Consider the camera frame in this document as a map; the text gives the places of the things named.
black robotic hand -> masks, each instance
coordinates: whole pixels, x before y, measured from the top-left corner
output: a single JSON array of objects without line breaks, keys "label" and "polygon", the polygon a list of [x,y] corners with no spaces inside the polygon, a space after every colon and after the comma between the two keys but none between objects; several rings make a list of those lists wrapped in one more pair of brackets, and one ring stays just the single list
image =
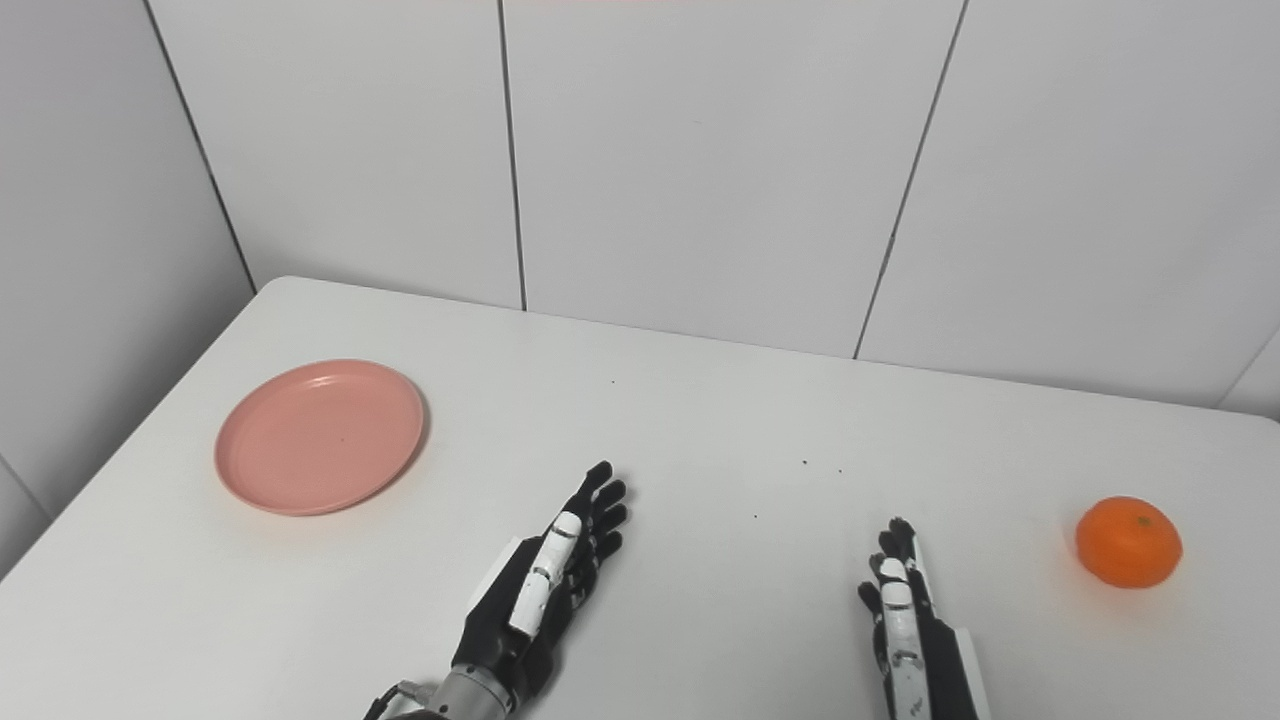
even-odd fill
[{"label": "black robotic hand", "polygon": [[858,594],[872,611],[872,643],[895,720],[989,720],[973,642],[938,619],[915,529],[895,518],[870,559],[876,583]]},{"label": "black robotic hand", "polygon": [[552,651],[573,619],[573,612],[595,589],[600,562],[622,547],[617,528],[627,518],[622,505],[627,487],[611,482],[613,468],[600,462],[586,473],[579,491],[564,503],[562,512],[581,520],[581,533],[570,552],[561,582],[552,589],[541,626],[534,637],[511,626],[516,597],[534,565],[543,539],[554,533],[549,527],[541,536],[526,538],[516,548],[502,573],[484,594],[462,630],[462,641],[453,656],[453,665],[485,667],[503,685],[513,691],[516,702],[541,692],[552,673]]},{"label": "black robotic hand", "polygon": [[397,692],[425,706],[397,720],[502,720],[538,696],[550,679],[556,646],[595,589],[600,564],[622,547],[626,492],[612,465],[591,468],[561,514],[543,534],[520,543],[467,615],[445,680],[430,692],[402,683],[375,701],[366,720],[381,715]]}]

orange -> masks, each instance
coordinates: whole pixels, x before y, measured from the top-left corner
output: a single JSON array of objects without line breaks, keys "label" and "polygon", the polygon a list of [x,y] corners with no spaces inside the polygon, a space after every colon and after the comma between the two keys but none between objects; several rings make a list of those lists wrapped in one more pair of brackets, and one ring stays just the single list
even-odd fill
[{"label": "orange", "polygon": [[1164,582],[1183,557],[1178,528],[1155,505],[1137,497],[1108,497],[1075,527],[1080,562],[1117,588]]}]

table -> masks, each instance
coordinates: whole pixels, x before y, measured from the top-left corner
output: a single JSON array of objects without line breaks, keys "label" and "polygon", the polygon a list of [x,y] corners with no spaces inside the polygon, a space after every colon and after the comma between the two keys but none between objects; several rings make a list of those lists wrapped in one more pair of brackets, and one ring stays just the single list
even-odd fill
[{"label": "table", "polygon": [[[416,382],[424,454],[334,515],[238,502],[220,423],[328,357]],[[497,553],[603,457],[627,544],[529,717],[884,717],[854,588],[895,514],[996,717],[1280,716],[1275,423],[285,278],[0,583],[0,717],[358,719],[447,671]],[[1155,589],[1073,557],[1120,493],[1183,533]]]}]

plate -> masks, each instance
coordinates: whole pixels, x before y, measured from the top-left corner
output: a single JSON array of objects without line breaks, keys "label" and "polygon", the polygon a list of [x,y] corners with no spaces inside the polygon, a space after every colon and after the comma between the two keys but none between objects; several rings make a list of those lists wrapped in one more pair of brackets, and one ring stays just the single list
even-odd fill
[{"label": "plate", "polygon": [[349,507],[387,487],[422,442],[425,407],[404,375],[325,360],[248,393],[218,433],[214,461],[233,495],[282,515]]}]

white wall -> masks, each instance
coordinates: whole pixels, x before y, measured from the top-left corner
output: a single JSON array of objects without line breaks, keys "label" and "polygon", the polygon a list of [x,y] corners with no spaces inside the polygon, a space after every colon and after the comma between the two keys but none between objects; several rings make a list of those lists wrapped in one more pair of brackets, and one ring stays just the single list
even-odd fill
[{"label": "white wall", "polygon": [[529,309],[851,357],[960,0],[508,0]]},{"label": "white wall", "polygon": [[1271,336],[1219,407],[1280,420],[1280,332]]},{"label": "white wall", "polygon": [[[960,1],[155,6],[260,281],[851,355]],[[860,356],[1280,404],[1280,10],[968,14]]]},{"label": "white wall", "polygon": [[1216,405],[1280,325],[1277,26],[972,0],[861,357]]},{"label": "white wall", "polygon": [[520,307],[495,0],[151,0],[255,281]]},{"label": "white wall", "polygon": [[45,514],[0,457],[0,578],[49,525]]},{"label": "white wall", "polygon": [[0,5],[0,454],[56,515],[250,286],[142,3]]}]

